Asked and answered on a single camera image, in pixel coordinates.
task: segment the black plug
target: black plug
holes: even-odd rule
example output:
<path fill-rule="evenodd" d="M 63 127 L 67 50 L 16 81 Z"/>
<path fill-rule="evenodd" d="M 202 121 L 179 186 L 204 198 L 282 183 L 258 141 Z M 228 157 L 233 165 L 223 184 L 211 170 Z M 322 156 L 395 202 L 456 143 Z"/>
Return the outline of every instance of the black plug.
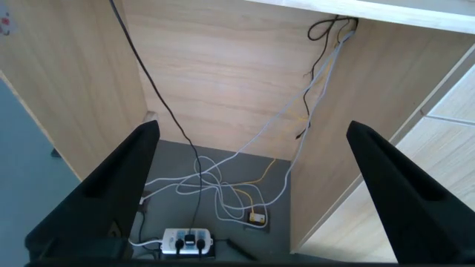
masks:
<path fill-rule="evenodd" d="M 187 234 L 185 236 L 185 244 L 186 245 L 194 245 L 194 234 Z"/>
<path fill-rule="evenodd" d="M 198 248 L 198 253 L 200 255 L 200 258 L 201 258 L 201 251 L 203 250 L 203 248 L 205 248 L 205 240 L 198 240 L 196 242 L 196 247 Z"/>
<path fill-rule="evenodd" d="M 177 249 L 177 257 L 178 255 L 180 255 L 180 249 L 182 249 L 183 246 L 185 246 L 185 243 L 183 242 L 183 240 L 179 239 L 177 240 L 177 242 L 175 242 L 175 248 Z"/>

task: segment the white cable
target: white cable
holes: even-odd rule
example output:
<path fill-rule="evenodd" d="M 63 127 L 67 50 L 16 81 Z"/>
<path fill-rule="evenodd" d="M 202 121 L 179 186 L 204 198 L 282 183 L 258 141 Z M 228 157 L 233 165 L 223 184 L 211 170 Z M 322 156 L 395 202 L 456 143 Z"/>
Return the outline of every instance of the white cable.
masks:
<path fill-rule="evenodd" d="M 333 71 L 333 68 L 335 66 L 335 63 L 336 63 L 336 60 L 338 58 L 338 55 L 339 55 L 339 52 L 340 52 L 340 49 L 343 45 L 343 43 L 348 40 L 352 35 L 354 34 L 354 31 L 351 31 L 349 32 L 347 35 L 345 35 L 345 37 L 341 40 L 341 42 L 339 43 L 339 45 L 337 46 L 337 48 L 328 56 L 327 60 L 325 61 L 325 63 L 321 66 L 320 70 L 317 72 L 317 75 L 315 75 L 314 79 L 310 82 L 310 85 L 305 88 L 304 90 L 302 90 L 300 93 L 298 93 L 296 96 L 294 96 L 290 102 L 288 102 L 284 108 L 279 111 L 274 117 L 272 117 L 265 125 L 264 127 L 261 129 L 261 131 L 259 131 L 259 133 L 254 136 L 248 143 L 246 143 L 241 149 L 239 149 L 234 155 L 228 157 L 228 158 L 225 158 L 223 160 L 221 160 L 219 163 L 215 163 L 212 159 L 208 158 L 207 156 L 200 156 L 204 159 L 207 159 L 209 160 L 210 162 L 214 163 L 212 167 L 206 169 L 205 171 L 202 172 L 202 176 L 205 175 L 205 174 L 208 174 L 209 176 L 213 177 L 214 180 L 216 181 L 216 183 L 212 183 L 212 182 L 208 182 L 206 180 L 203 179 L 203 182 L 206 183 L 207 185 L 204 185 L 203 186 L 203 189 L 202 189 L 202 192 L 205 191 L 205 190 L 208 190 L 208 189 L 212 189 L 214 188 L 216 191 L 214 193 L 214 209 L 215 209 L 215 213 L 216 213 L 216 216 L 219 220 L 222 220 L 222 221 L 232 221 L 232 222 L 236 222 L 236 223 L 240 223 L 240 224 L 244 224 L 244 225 L 249 225 L 251 227 L 255 227 L 255 228 L 263 228 L 263 227 L 266 227 L 266 224 L 267 224 L 267 209 L 266 207 L 268 205 L 271 205 L 273 204 L 275 201 L 277 201 L 281 196 L 282 194 L 285 192 L 285 189 L 287 187 L 287 179 L 288 179 L 288 176 L 290 174 L 290 171 L 292 170 L 295 162 L 297 161 L 297 159 L 299 158 L 300 156 L 300 153 L 301 153 L 301 150 L 302 150 L 302 147 L 303 147 L 303 143 L 307 137 L 307 133 L 308 133 L 308 128 L 309 128 L 309 124 L 310 124 L 310 121 L 311 121 L 311 118 L 312 118 L 312 115 L 318 105 L 318 103 L 323 99 L 325 93 L 327 92 L 327 87 L 328 87 L 328 83 L 330 81 L 330 77 L 331 77 L 331 74 L 332 74 L 332 71 Z M 324 85 L 324 89 L 322 91 L 322 94 L 317 98 L 315 104 L 313 105 L 312 107 L 312 110 L 310 112 L 310 115 L 309 115 L 309 118 L 307 119 L 307 125 L 305 127 L 305 131 L 304 131 L 304 135 L 302 136 L 302 139 L 301 139 L 301 142 L 300 142 L 300 145 L 298 147 L 298 150 L 297 150 L 297 154 L 295 155 L 295 158 L 294 160 L 292 161 L 292 164 L 290 165 L 289 169 L 287 170 L 286 174 L 285 174 L 285 177 L 284 177 L 284 186 L 281 190 L 281 192 L 270 202 L 264 202 L 263 200 L 263 197 L 262 197 L 262 194 L 261 194 L 261 191 L 259 190 L 259 188 L 255 185 L 252 185 L 252 184 L 247 184 L 247 183 L 236 183 L 236 184 L 229 184 L 227 182 L 222 182 L 222 176 L 221 176 L 221 171 L 220 169 L 218 168 L 219 165 L 225 163 L 226 161 L 228 160 L 231 160 L 233 158 L 235 158 L 242 150 L 244 150 L 248 145 L 250 145 L 251 143 L 253 143 L 267 128 L 267 126 L 272 122 L 274 121 L 277 117 L 279 117 L 283 112 L 285 112 L 289 107 L 290 105 L 299 97 L 301 96 L 303 93 L 305 93 L 306 90 L 309 90 L 316 82 L 317 78 L 321 75 L 321 73 L 323 72 L 323 70 L 325 69 L 325 67 L 329 64 L 331 58 L 334 58 L 333 59 L 333 64 L 330 66 L 330 70 L 328 72 L 328 75 L 327 75 L 327 80 L 325 82 L 325 85 Z M 170 185 L 167 185 L 161 189 L 158 189 L 157 191 L 143 197 L 140 202 L 143 202 L 143 200 L 146 200 L 148 199 L 149 197 L 152 197 L 153 195 L 157 194 L 158 192 L 161 192 L 162 190 L 165 190 L 167 188 L 170 188 L 172 186 L 176 186 L 175 188 L 175 191 L 178 193 L 178 194 L 182 194 L 182 195 L 188 195 L 188 194 L 197 194 L 200 192 L 200 190 L 196 190 L 196 191 L 190 191 L 190 192 L 180 192 L 179 191 L 179 188 L 181 186 L 186 186 L 186 187 L 200 187 L 199 185 L 190 185 L 190 184 L 185 184 L 186 181 L 188 181 L 188 179 L 192 178 L 192 177 L 198 177 L 198 172 L 196 171 L 196 161 L 194 162 L 194 171 L 195 173 L 194 174 L 190 174 L 188 176 L 185 176 L 185 177 L 178 177 L 178 178 L 156 178 L 156 179 L 153 179 L 152 181 L 150 182 L 147 182 L 145 185 L 150 185 L 156 181 L 160 181 L 160 180 L 171 180 L 171 181 L 178 181 L 178 180 L 181 180 L 181 182 L 179 183 L 173 183 L 173 184 L 170 184 Z M 212 170 L 213 168 L 216 168 L 218 173 L 219 173 L 219 177 L 220 179 L 218 179 L 214 174 L 210 173 L 210 170 Z M 260 197 L 261 197 L 261 200 L 262 200 L 262 203 L 256 203 L 254 205 L 248 205 L 248 206 L 243 206 L 243 203 L 242 201 L 240 200 L 240 197 L 238 196 L 238 193 L 236 192 L 236 190 L 233 188 L 235 186 L 250 186 L 250 187 L 253 187 L 257 190 L 257 192 L 259 193 Z M 223 188 L 231 188 L 233 193 L 236 195 L 236 197 L 238 198 L 239 202 L 240 202 L 240 207 L 234 207 L 234 206 L 230 206 L 230 205 L 226 205 L 224 204 L 224 201 L 223 201 Z M 221 204 L 221 208 L 231 217 L 231 218 L 234 218 L 234 219 L 226 219 L 226 218 L 221 218 L 217 212 L 217 201 L 220 200 L 220 204 Z M 229 211 L 227 210 L 228 209 L 234 209 L 234 210 L 246 210 L 248 208 L 253 208 L 253 207 L 258 207 L 258 206 L 263 206 L 264 207 L 264 212 L 265 212 L 265 215 L 266 215 L 266 222 L 264 225 L 262 226 L 257 226 L 257 225 L 253 225 L 253 224 L 250 224 L 250 223 L 247 223 L 247 222 L 243 222 L 243 221 L 240 221 L 239 219 L 241 219 L 243 217 L 243 212 L 241 213 L 242 215 L 240 217 L 235 217 L 233 215 L 231 215 L 229 213 Z"/>
<path fill-rule="evenodd" d="M 128 242 L 133 245 L 133 246 L 144 246 L 144 245 L 148 245 L 148 244 L 153 244 L 153 243 L 161 243 L 162 240 L 149 240 L 149 241 L 146 241 L 146 242 L 142 242 L 142 243 L 134 243 L 132 242 L 132 240 L 130 240 L 130 238 L 128 239 Z"/>
<path fill-rule="evenodd" d="M 354 31 L 351 31 L 349 32 L 344 38 L 343 40 L 346 40 L 347 36 L 351 33 L 351 35 L 354 33 Z M 249 142 L 247 142 L 242 148 L 240 148 L 234 155 L 228 157 L 228 158 L 225 158 L 223 160 L 221 160 L 220 162 L 218 162 L 217 164 L 211 166 L 210 168 L 208 168 L 207 170 L 203 171 L 202 173 L 205 173 L 207 171 L 210 171 L 211 169 L 213 168 L 216 168 L 217 166 L 227 162 L 228 160 L 231 160 L 231 159 L 234 159 L 239 153 L 241 153 L 248 145 L 250 145 L 251 143 L 253 143 L 266 129 L 267 129 L 267 126 L 269 126 L 269 124 L 271 122 L 273 122 L 275 119 L 277 119 L 282 113 L 284 113 L 287 109 L 289 109 L 290 105 L 292 105 L 292 103 L 298 98 L 300 97 L 301 95 L 303 95 L 305 93 L 305 91 L 309 90 L 313 84 L 316 82 L 317 78 L 321 75 L 322 71 L 324 70 L 324 68 L 327 67 L 328 63 L 330 62 L 330 59 L 335 55 L 335 53 L 337 53 L 337 51 L 339 52 L 339 48 L 340 46 L 343 44 L 343 41 L 340 43 L 340 45 L 337 47 L 337 49 L 335 49 L 327 58 L 327 60 L 325 61 L 325 63 L 321 66 L 320 70 L 317 72 L 317 75 L 315 75 L 315 77 L 313 78 L 313 80 L 310 82 L 310 85 L 303 89 L 300 93 L 296 94 L 285 106 L 284 108 L 279 111 L 275 116 L 273 116 L 264 126 L 263 128 L 261 129 L 261 131 L 259 131 L 259 133 L 257 135 L 255 135 Z M 188 178 L 191 178 L 191 177 L 195 177 L 195 176 L 199 176 L 199 174 L 190 174 L 188 176 L 185 176 L 185 177 L 178 177 L 178 178 L 156 178 L 156 179 L 153 179 L 152 181 L 150 182 L 147 182 L 145 184 L 145 186 L 147 185 L 151 185 L 152 183 L 156 182 L 156 181 L 160 181 L 160 180 L 171 180 L 171 181 L 177 181 L 177 180 L 182 180 L 182 179 L 188 179 Z"/>

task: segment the floor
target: floor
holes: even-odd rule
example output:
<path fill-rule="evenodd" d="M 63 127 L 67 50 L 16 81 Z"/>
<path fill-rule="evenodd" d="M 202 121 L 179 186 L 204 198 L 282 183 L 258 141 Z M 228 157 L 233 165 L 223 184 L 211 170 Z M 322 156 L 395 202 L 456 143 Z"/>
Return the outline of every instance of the floor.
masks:
<path fill-rule="evenodd" d="M 212 158 L 215 162 L 231 156 L 229 151 L 220 151 L 210 148 L 198 148 L 199 155 Z M 265 171 L 267 165 L 272 161 L 270 158 L 241 154 L 232 161 L 220 166 L 223 181 L 245 182 L 259 179 Z M 155 151 L 154 161 L 148 175 L 148 181 L 158 177 L 183 177 L 193 174 L 194 154 L 189 145 L 174 142 L 159 141 Z M 209 162 L 203 161 L 203 169 L 211 166 Z M 290 162 L 278 160 L 269 169 L 264 180 L 258 183 L 265 201 L 275 198 L 284 186 L 284 174 Z M 156 182 L 146 187 L 147 191 L 154 191 L 172 182 Z M 290 186 L 284 194 L 274 204 L 269 207 L 270 232 L 244 229 L 236 222 L 223 222 L 216 218 L 214 211 L 214 191 L 207 190 L 202 194 L 200 209 L 194 224 L 195 228 L 207 228 L 217 239 L 231 239 L 241 248 L 254 255 L 259 261 L 264 262 L 322 262 L 323 259 L 308 257 L 300 254 L 289 254 L 289 205 Z M 246 190 L 251 194 L 255 202 L 258 195 L 255 192 Z M 151 198 L 147 207 L 147 215 L 144 228 L 142 230 L 142 241 L 152 237 L 162 237 L 165 228 L 188 228 L 191 224 L 192 214 L 197 204 L 197 194 L 182 196 L 175 193 L 175 187 L 161 191 Z M 232 198 L 232 192 L 227 191 L 225 200 L 232 205 L 238 205 Z M 242 197 L 245 205 L 249 204 L 246 197 Z M 220 216 L 224 217 L 224 212 L 219 208 Z M 134 227 L 131 232 L 131 239 L 137 241 L 142 216 L 137 214 Z M 246 261 L 246 258 L 230 249 L 226 243 L 217 243 L 217 260 L 223 261 Z M 145 251 L 136 249 L 135 255 L 140 256 Z"/>
<path fill-rule="evenodd" d="M 2 80 L 0 125 L 0 266 L 23 266 L 24 237 L 79 180 Z"/>
<path fill-rule="evenodd" d="M 0 266 L 23 266 L 28 261 L 24 237 L 78 184 L 62 159 L 53 158 L 53 146 L 38 129 L 16 97 L 0 80 Z M 200 155 L 219 160 L 228 151 L 198 148 Z M 261 177 L 272 159 L 242 154 L 221 166 L 223 180 L 242 182 Z M 189 145 L 160 141 L 149 179 L 179 177 L 193 172 L 194 154 Z M 203 167 L 210 166 L 203 162 Z M 273 199 L 284 186 L 289 162 L 278 160 L 266 178 L 258 183 L 266 201 Z M 153 191 L 167 182 L 150 185 Z M 225 199 L 237 205 L 229 192 Z M 257 195 L 251 194 L 257 202 Z M 243 197 L 245 204 L 249 201 Z M 229 238 L 261 262 L 322 262 L 323 259 L 289 254 L 289 186 L 282 197 L 269 207 L 270 232 L 245 230 L 235 222 L 221 222 L 214 214 L 214 192 L 204 191 L 194 227 L 209 229 L 218 239 Z M 197 195 L 180 196 L 173 188 L 153 196 L 148 206 L 142 238 L 161 237 L 165 228 L 188 228 L 197 204 Z M 131 238 L 137 239 L 140 220 L 137 214 Z M 218 243 L 217 260 L 245 262 L 246 258 L 225 243 Z M 143 250 L 137 248 L 135 255 Z"/>

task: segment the power strip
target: power strip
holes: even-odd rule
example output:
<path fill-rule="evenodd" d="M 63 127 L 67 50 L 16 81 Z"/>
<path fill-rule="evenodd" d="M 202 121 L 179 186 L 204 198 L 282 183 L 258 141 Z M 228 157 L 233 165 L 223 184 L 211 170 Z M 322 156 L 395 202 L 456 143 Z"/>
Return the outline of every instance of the power strip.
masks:
<path fill-rule="evenodd" d="M 211 234 L 209 233 L 208 229 L 204 228 L 167 228 L 163 233 L 163 241 L 160 248 L 162 249 L 163 254 L 176 254 L 177 248 L 175 247 L 175 243 L 178 240 L 182 240 L 185 242 L 185 236 L 187 234 L 194 235 L 194 245 L 187 245 L 180 249 L 180 254 L 183 255 L 198 255 L 200 253 L 197 247 L 197 241 L 203 240 L 205 242 L 205 247 L 201 250 L 201 254 L 207 254 L 209 249 L 213 245 L 213 239 L 211 238 Z"/>

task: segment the wooden side panel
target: wooden side panel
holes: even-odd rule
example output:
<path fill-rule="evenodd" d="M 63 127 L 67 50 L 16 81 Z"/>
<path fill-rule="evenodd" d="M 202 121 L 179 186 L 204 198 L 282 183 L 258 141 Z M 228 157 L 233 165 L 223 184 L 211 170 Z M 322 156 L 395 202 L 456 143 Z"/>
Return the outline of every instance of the wooden side panel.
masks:
<path fill-rule="evenodd" d="M 475 65 L 429 113 L 475 125 Z"/>
<path fill-rule="evenodd" d="M 132 39 L 191 140 L 228 151 L 245 145 L 309 84 L 304 74 L 324 40 L 311 42 L 308 28 L 334 17 L 242 0 L 124 0 L 124 5 Z M 327 27 L 316 27 L 312 35 Z M 159 115 L 162 138 L 187 143 L 143 73 L 141 80 L 148 109 Z M 318 92 L 309 93 L 310 102 Z M 294 114 L 307 117 L 301 99 L 245 152 L 291 159 L 295 136 L 304 128 Z"/>
<path fill-rule="evenodd" d="M 471 0 L 248 0 L 460 33 L 475 33 Z"/>
<path fill-rule="evenodd" d="M 424 118 L 397 148 L 475 210 L 473 126 Z M 364 182 L 299 252 L 343 261 L 396 261 Z"/>
<path fill-rule="evenodd" d="M 84 179 L 145 116 L 134 56 L 107 0 L 6 5 L 18 29 L 0 38 L 3 79 Z"/>
<path fill-rule="evenodd" d="M 361 21 L 341 52 L 292 172 L 292 250 L 359 174 L 345 136 L 351 120 L 389 139 L 473 43 L 474 36 L 460 33 Z"/>

